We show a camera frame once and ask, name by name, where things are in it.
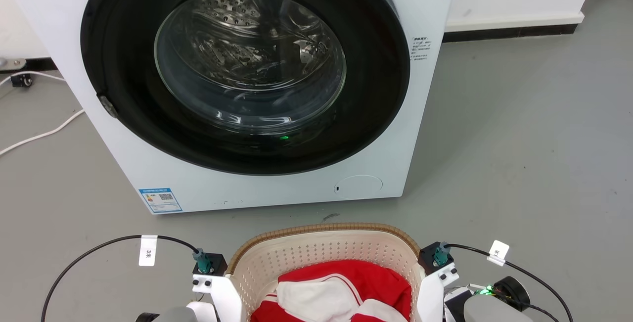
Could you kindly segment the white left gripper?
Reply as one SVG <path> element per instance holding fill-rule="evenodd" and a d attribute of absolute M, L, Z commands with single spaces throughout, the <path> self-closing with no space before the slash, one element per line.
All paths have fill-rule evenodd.
<path fill-rule="evenodd" d="M 208 294 L 211 302 L 193 301 L 187 304 L 197 322 L 241 322 L 243 302 L 227 276 L 193 275 L 192 292 Z"/>

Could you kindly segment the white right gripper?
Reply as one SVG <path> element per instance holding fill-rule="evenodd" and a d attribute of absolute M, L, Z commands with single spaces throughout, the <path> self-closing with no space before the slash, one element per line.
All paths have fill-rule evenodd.
<path fill-rule="evenodd" d="M 427 274 L 420 267 L 420 284 L 415 303 L 416 322 L 442 322 L 445 313 L 445 288 L 459 279 L 455 263 Z"/>

